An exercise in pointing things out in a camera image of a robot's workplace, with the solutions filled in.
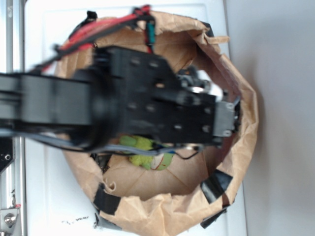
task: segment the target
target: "red wire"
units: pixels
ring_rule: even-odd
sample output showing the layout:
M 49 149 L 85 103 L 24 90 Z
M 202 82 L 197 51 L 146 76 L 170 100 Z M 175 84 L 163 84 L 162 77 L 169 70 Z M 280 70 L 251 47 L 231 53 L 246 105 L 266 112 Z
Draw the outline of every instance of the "red wire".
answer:
M 135 13 L 129 14 L 124 17 L 114 18 L 114 19 L 104 19 L 97 22 L 89 23 L 83 26 L 82 28 L 80 28 L 76 33 L 74 33 L 74 35 L 69 39 L 68 43 L 66 43 L 65 45 L 61 47 L 61 50 L 67 49 L 71 47 L 73 44 L 76 44 L 77 42 L 83 40 L 84 38 L 94 35 L 102 30 L 105 30 L 107 28 L 113 27 L 117 24 L 120 24 L 126 21 L 136 19 L 138 15 L 150 14 L 149 13 L 150 9 L 151 8 L 149 5 L 145 5 L 141 9 L 135 9 L 134 11 Z M 93 44 L 82 45 L 79 48 L 79 50 L 84 50 L 92 46 Z

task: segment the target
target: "black wire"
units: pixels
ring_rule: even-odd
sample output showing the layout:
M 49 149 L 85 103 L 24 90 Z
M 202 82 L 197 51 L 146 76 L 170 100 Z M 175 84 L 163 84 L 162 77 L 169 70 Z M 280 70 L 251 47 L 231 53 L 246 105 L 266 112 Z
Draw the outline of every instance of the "black wire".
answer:
M 175 154 L 178 155 L 181 159 L 183 160 L 189 160 L 191 158 L 193 158 L 194 156 L 196 156 L 198 153 L 200 153 L 199 151 L 195 152 L 193 155 L 188 156 L 188 157 L 183 157 L 182 155 L 180 155 L 178 152 L 176 152 Z

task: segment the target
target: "green object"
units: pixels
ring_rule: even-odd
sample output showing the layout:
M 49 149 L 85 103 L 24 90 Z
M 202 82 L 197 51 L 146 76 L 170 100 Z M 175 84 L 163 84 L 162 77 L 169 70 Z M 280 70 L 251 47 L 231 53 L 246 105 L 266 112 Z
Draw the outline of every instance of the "green object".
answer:
M 127 136 L 124 135 L 120 138 L 119 143 L 124 146 L 139 148 L 142 150 L 152 149 L 152 141 L 140 136 Z M 135 166 L 142 166 L 149 170 L 151 168 L 151 162 L 153 156 L 134 155 L 129 158 L 129 161 Z
M 142 150 L 151 150 L 153 141 L 141 136 L 121 136 L 119 143 L 124 146 L 139 148 Z M 158 156 L 134 155 L 129 158 L 129 161 L 135 166 L 142 166 L 145 169 L 164 170 L 172 162 L 172 153 L 163 153 Z

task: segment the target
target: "white wall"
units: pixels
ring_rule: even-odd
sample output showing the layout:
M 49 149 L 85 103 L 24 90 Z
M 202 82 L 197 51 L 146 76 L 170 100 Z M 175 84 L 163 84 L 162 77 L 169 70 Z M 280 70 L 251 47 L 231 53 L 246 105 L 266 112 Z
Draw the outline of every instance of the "white wall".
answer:
M 226 0 L 230 56 L 257 90 L 249 236 L 315 235 L 315 1 Z

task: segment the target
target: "white surface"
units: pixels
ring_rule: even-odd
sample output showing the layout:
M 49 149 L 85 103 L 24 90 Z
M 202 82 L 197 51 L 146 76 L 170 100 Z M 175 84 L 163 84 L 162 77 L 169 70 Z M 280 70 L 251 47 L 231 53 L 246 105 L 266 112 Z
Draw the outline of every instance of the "white surface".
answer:
M 315 2 L 226 0 L 233 63 L 258 92 L 249 236 L 315 234 Z
M 221 0 L 160 0 L 154 10 L 167 11 L 210 22 L 215 35 L 226 35 L 224 8 Z M 101 16 L 122 16 L 132 6 L 148 2 L 135 0 L 106 2 L 28 0 L 26 5 L 26 69 L 48 58 L 54 43 L 61 44 L 73 28 L 86 17 L 87 10 Z M 227 45 L 223 51 L 228 53 Z M 27 140 L 28 232 L 39 235 L 132 235 L 126 232 L 93 228 L 94 207 L 78 186 L 60 150 Z M 199 225 L 182 236 L 246 236 L 243 189 L 228 213 L 206 230 Z

